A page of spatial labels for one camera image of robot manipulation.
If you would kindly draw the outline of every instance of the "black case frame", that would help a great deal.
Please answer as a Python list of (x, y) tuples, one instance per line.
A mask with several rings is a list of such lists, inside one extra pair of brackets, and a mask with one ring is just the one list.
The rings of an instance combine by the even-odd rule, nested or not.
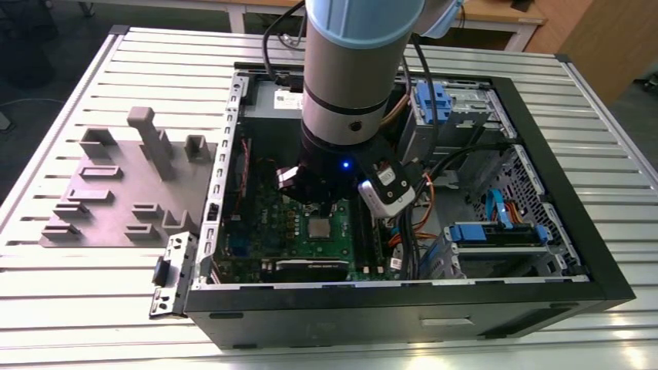
[[(261, 65), (234, 67), (262, 74)], [(300, 66), (276, 69), (301, 71)], [(432, 75), (492, 85), (589, 282), (190, 291), (185, 313), (221, 348), (519, 337), (577, 313), (603, 311), (634, 299), (512, 81)]]

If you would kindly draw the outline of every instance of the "slotted aluminum surface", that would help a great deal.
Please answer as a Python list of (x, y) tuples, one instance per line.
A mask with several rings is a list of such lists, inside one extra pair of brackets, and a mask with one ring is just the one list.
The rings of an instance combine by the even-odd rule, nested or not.
[[(189, 320), (148, 321), (158, 248), (50, 248), (40, 231), (82, 155), (88, 127), (138, 140), (130, 106), (150, 106), (169, 140), (221, 135), (233, 63), (260, 62), (260, 37), (132, 29), (102, 49), (0, 209), (0, 364), (105, 368), (655, 368), (658, 196), (638, 155), (577, 72), (551, 55), (425, 48), (433, 72), (513, 80), (635, 301), (515, 340), (423, 345), (217, 350)], [(419, 60), (405, 52), (412, 70)], [(274, 63), (303, 54), (270, 42)]]

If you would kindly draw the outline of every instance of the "expansion card bracket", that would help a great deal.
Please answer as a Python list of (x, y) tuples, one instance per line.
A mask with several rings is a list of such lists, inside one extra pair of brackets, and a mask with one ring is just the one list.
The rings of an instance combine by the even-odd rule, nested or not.
[(194, 255), (198, 241), (189, 232), (168, 238), (164, 255), (157, 259), (153, 272), (156, 286), (149, 318), (186, 318), (186, 292), (189, 291)]

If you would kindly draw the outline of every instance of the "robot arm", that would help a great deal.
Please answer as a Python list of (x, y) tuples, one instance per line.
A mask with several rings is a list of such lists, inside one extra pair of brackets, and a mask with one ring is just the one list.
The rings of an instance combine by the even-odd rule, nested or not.
[[(460, 0), (307, 2), (303, 149), (299, 165), (278, 171), (278, 187), (324, 213), (356, 189), (375, 217), (395, 216), (413, 199), (377, 130), (411, 32), (445, 33), (459, 5)], [(443, 30), (428, 20), (436, 17)]]

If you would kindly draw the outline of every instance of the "blue cable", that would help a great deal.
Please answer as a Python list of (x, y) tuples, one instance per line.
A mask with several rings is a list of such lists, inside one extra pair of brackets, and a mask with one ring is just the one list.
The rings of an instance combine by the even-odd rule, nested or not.
[(504, 210), (504, 200), (503, 194), (497, 189), (489, 189), (485, 192), (485, 204), (484, 204), (484, 212), (485, 219), (491, 220), (491, 215), (493, 213), (493, 207), (497, 212), (499, 221), (503, 223), (505, 229), (513, 228), (512, 222), (509, 221), (509, 217), (507, 215), (507, 210)]

